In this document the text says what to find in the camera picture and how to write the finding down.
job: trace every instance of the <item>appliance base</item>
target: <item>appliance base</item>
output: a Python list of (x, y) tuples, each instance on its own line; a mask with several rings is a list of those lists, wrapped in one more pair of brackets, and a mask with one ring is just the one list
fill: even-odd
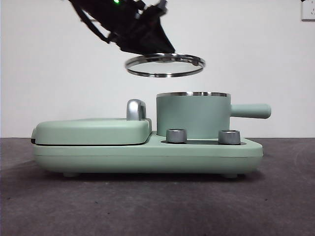
[(165, 137), (153, 132), (140, 145), (33, 148), (39, 166), (65, 177), (80, 173), (197, 173), (235, 178), (254, 171), (263, 157), (262, 145), (247, 139), (241, 139), (242, 145), (208, 141), (213, 144), (168, 144)]

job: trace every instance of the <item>black robotic arm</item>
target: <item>black robotic arm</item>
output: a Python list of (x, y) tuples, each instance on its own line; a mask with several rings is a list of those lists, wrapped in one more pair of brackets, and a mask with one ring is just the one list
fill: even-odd
[[(136, 54), (174, 53), (160, 23), (166, 0), (147, 7), (141, 0), (69, 0), (81, 20), (101, 40), (115, 42), (122, 51)], [(105, 37), (85, 14), (110, 31)]]

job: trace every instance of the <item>pot rim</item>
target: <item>pot rim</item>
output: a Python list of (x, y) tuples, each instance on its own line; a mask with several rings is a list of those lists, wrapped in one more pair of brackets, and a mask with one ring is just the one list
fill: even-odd
[(159, 93), (157, 97), (168, 96), (215, 96), (215, 97), (231, 97), (231, 94), (225, 92), (165, 92)]

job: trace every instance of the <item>appliance foot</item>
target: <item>appliance foot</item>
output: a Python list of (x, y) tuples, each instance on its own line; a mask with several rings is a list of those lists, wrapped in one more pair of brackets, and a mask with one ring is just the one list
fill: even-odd
[(224, 178), (237, 178), (237, 174), (221, 174)]
[(80, 173), (67, 173), (67, 172), (64, 172), (63, 173), (63, 177), (78, 177), (80, 175)]

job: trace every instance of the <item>silver knob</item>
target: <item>silver knob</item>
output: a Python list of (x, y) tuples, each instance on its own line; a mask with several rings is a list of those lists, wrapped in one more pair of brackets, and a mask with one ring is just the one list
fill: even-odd
[(166, 131), (166, 141), (172, 144), (186, 143), (187, 132), (185, 129), (168, 129)]
[(131, 99), (127, 103), (127, 120), (141, 120), (146, 118), (146, 104), (139, 99)]
[(219, 143), (227, 145), (241, 144), (240, 131), (238, 130), (219, 131)]

